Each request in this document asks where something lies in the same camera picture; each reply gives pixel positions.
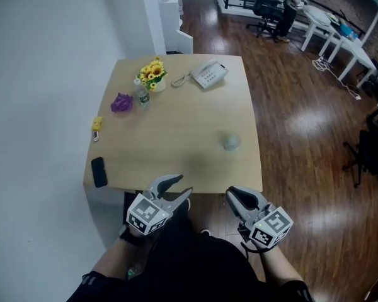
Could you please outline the blue box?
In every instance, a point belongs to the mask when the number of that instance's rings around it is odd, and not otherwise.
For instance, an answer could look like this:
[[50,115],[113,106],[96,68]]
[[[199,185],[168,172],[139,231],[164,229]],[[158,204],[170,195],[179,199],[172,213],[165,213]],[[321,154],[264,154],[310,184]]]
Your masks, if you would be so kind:
[[340,35],[348,38],[351,41],[358,38],[358,35],[350,28],[348,25],[341,24],[340,25]]

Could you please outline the translucent green cup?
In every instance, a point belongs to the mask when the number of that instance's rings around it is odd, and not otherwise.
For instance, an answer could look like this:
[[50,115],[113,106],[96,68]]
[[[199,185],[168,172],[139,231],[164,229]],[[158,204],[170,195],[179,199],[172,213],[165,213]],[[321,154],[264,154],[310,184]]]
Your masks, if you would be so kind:
[[220,132],[220,143],[224,150],[234,151],[241,145],[241,137],[231,131],[221,131]]

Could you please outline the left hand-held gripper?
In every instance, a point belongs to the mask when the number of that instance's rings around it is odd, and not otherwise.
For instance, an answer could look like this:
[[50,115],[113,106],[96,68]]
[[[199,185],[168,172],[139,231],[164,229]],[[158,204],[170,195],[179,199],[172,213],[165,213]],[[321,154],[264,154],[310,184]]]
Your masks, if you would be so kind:
[[151,185],[139,193],[127,210],[126,221],[143,235],[148,235],[164,226],[193,192],[189,187],[175,196],[170,196],[170,187],[183,178],[181,174],[169,174],[155,178]]

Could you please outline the black wrist band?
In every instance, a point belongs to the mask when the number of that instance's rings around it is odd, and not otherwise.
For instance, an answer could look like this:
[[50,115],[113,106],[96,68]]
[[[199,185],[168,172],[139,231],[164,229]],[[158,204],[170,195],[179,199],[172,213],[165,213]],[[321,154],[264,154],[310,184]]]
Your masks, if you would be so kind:
[[122,226],[119,230],[118,237],[120,240],[124,240],[136,247],[141,246],[144,242],[144,235],[129,224],[124,224]]

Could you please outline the white desk telephone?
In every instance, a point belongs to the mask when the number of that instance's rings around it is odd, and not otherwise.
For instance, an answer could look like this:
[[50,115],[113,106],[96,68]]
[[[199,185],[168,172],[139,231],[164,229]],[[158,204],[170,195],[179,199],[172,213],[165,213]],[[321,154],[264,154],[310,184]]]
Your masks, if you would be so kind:
[[223,80],[228,74],[227,68],[216,59],[200,64],[190,72],[190,77],[202,88],[208,89]]

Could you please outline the black smartphone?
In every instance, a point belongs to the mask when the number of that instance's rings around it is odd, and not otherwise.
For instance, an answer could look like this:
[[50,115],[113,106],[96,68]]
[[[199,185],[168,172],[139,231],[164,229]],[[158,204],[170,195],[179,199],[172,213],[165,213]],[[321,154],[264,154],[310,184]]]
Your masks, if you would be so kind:
[[105,170],[105,162],[103,157],[97,157],[91,161],[91,170],[96,188],[108,185],[108,179]]

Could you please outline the person's right forearm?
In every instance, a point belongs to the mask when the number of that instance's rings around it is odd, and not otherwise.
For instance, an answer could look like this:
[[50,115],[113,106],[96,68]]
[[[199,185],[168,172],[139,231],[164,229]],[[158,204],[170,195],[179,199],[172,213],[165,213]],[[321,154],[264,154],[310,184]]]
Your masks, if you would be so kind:
[[301,275],[287,260],[279,247],[260,254],[261,263],[267,282],[274,282],[281,287],[290,281],[303,281]]

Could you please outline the black swivel chair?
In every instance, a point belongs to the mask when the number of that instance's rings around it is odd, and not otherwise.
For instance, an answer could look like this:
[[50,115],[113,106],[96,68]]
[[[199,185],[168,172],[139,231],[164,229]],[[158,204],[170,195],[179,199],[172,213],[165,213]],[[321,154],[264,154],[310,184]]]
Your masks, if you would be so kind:
[[343,142],[343,147],[351,151],[354,159],[343,165],[342,170],[352,170],[353,166],[357,166],[357,180],[353,183],[355,189],[361,185],[363,171],[378,176],[378,131],[360,130],[356,146]]

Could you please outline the person's black shirt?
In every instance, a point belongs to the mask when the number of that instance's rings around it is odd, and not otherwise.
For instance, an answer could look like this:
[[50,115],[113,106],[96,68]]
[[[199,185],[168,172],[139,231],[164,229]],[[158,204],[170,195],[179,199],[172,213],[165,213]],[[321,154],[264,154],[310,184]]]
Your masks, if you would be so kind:
[[305,282],[260,281],[231,243],[191,234],[172,243],[163,233],[144,271],[123,281],[91,271],[67,302],[314,302]]

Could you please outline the sunflower bouquet in white pot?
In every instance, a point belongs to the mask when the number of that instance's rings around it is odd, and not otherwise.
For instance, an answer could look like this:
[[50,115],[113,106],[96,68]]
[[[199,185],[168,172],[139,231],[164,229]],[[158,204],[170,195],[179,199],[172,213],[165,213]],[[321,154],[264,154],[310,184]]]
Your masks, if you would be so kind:
[[136,76],[140,84],[151,92],[163,92],[166,88],[165,76],[168,75],[160,57],[143,66]]

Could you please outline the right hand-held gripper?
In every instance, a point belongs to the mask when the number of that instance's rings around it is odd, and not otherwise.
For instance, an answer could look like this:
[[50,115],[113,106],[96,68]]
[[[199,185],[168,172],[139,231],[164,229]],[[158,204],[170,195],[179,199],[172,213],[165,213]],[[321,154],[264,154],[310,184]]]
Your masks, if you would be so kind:
[[270,250],[291,229],[294,222],[279,206],[268,202],[257,190],[230,186],[226,199],[234,215],[240,219],[239,232],[243,240],[258,249]]

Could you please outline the water dispenser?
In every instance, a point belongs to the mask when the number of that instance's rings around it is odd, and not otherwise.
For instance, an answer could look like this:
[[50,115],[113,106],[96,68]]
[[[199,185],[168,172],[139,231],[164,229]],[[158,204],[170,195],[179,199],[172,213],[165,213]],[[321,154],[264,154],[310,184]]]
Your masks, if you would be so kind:
[[193,53],[193,37],[181,31],[180,0],[159,0],[159,12],[167,53]]

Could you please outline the person's left forearm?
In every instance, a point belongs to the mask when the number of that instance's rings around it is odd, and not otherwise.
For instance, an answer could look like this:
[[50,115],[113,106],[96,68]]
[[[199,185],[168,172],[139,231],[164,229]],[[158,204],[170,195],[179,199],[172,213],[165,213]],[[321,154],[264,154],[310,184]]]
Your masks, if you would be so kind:
[[135,245],[118,238],[100,257],[92,271],[106,277],[126,280],[136,250]]

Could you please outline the clear plastic water bottle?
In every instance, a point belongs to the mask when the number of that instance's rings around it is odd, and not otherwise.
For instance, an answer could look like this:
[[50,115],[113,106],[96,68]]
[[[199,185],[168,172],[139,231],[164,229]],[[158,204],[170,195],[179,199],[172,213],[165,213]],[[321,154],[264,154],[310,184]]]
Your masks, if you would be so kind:
[[140,105],[146,107],[150,105],[151,99],[147,88],[141,83],[139,78],[134,79],[134,89]]

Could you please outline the black office chair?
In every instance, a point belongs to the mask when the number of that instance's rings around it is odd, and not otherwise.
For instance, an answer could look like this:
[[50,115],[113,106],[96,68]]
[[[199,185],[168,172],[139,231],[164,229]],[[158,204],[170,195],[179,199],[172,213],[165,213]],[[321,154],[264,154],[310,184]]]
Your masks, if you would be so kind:
[[251,27],[256,28],[256,36],[259,38],[263,32],[270,34],[274,42],[278,42],[278,34],[275,33],[275,28],[270,26],[270,23],[276,25],[283,20],[284,9],[280,7],[279,0],[255,0],[252,7],[254,15],[260,16],[261,19],[258,23],[248,23],[246,29]]

